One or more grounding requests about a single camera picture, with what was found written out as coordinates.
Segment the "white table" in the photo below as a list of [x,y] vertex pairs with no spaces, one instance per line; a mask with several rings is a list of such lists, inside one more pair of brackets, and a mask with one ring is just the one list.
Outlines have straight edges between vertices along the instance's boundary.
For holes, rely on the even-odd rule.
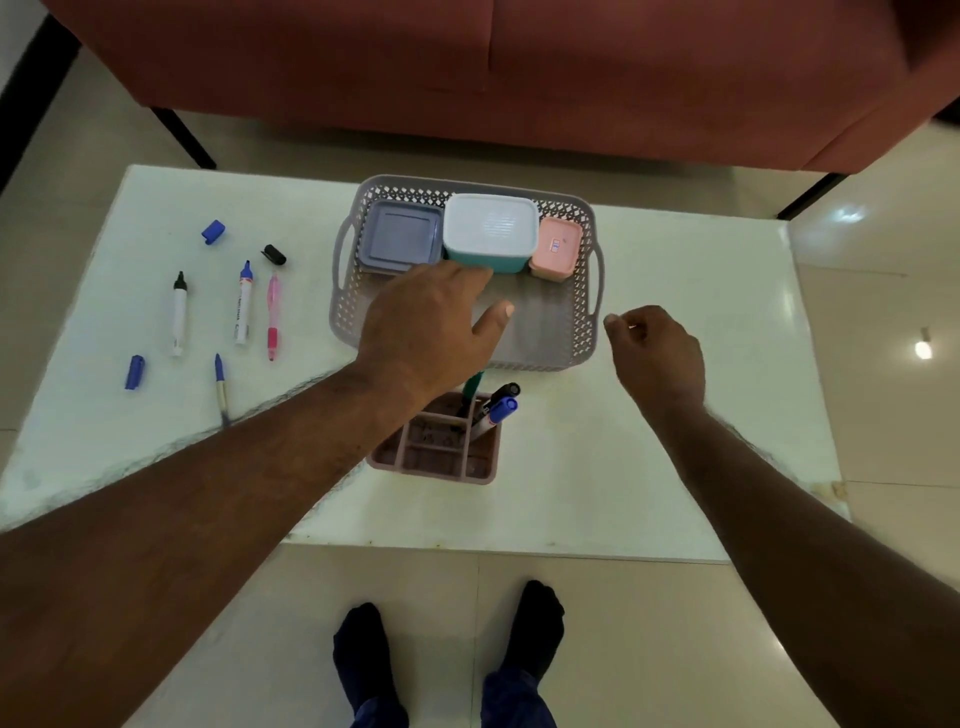
[[[218,414],[213,355],[235,416],[335,370],[354,351],[327,324],[333,241],[353,184],[154,167],[125,177],[0,480],[9,527],[204,437]],[[598,206],[603,311],[660,303],[700,337],[708,401],[803,483],[839,479],[783,223]],[[217,218],[212,247],[200,232]],[[282,269],[282,349],[265,353],[259,250]],[[237,279],[257,274],[252,340],[232,342]],[[170,350],[171,289],[190,285],[188,345]],[[147,371],[123,389],[131,355]],[[491,371],[521,409],[505,426],[496,480],[449,483],[361,466],[290,534],[309,544],[451,548],[725,561],[654,434],[621,391],[601,334],[586,364],[557,374]]]

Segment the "teal container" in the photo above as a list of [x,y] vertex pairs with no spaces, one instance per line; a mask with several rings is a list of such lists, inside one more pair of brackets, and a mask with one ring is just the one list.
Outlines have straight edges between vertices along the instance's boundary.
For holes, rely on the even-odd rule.
[[540,211],[525,197],[456,194],[444,208],[444,247],[451,260],[519,273],[537,249]]

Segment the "jeans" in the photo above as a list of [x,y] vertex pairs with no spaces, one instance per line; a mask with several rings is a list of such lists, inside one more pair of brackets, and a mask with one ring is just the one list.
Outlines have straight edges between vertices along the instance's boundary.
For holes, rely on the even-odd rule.
[[[515,667],[491,672],[483,681],[483,728],[557,728],[537,683]],[[407,728],[410,720],[395,699],[375,697],[360,706],[352,728]]]

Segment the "person's left hand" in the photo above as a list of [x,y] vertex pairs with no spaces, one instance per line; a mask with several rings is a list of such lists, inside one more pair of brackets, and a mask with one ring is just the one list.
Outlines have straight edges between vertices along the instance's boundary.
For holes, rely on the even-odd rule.
[[391,280],[367,312],[357,365],[403,382],[424,406],[462,384],[490,362],[514,313],[512,303],[499,301],[470,325],[492,275],[442,260]]

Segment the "blue pen cap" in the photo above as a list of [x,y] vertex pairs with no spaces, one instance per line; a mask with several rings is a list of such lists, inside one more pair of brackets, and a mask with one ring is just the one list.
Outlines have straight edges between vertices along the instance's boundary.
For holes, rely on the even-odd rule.
[[516,398],[504,397],[497,404],[490,408],[490,414],[487,415],[487,417],[490,418],[490,421],[494,425],[499,425],[512,414],[514,414],[519,407],[520,405],[516,403]]
[[224,225],[219,220],[214,220],[212,223],[206,226],[206,230],[200,233],[204,237],[207,245],[213,245],[217,242],[217,238],[224,234],[224,230],[227,229],[227,226]]
[[130,360],[130,368],[127,370],[127,383],[124,389],[134,390],[140,386],[140,379],[143,378],[143,368],[147,366],[146,360],[136,353]]

